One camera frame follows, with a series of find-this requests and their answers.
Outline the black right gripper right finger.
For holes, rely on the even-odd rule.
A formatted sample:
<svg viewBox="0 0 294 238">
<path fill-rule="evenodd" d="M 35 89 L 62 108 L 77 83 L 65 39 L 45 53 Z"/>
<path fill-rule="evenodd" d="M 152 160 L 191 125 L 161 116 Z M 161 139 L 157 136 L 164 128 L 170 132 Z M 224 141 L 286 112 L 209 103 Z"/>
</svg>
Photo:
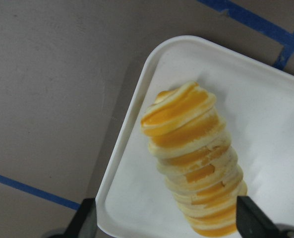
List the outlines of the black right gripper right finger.
<svg viewBox="0 0 294 238">
<path fill-rule="evenodd" d="M 287 238 L 292 231 L 280 230 L 249 196 L 236 199 L 236 227 L 242 238 Z"/>
</svg>

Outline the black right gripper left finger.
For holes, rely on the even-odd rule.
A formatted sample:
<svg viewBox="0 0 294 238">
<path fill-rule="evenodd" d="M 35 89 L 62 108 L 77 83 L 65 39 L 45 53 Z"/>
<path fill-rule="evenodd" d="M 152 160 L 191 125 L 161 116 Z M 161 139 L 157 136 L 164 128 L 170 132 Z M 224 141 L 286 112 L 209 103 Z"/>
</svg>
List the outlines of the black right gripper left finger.
<svg viewBox="0 0 294 238">
<path fill-rule="evenodd" d="M 63 233 L 64 238 L 94 238 L 97 232 L 95 198 L 86 198 Z"/>
</svg>

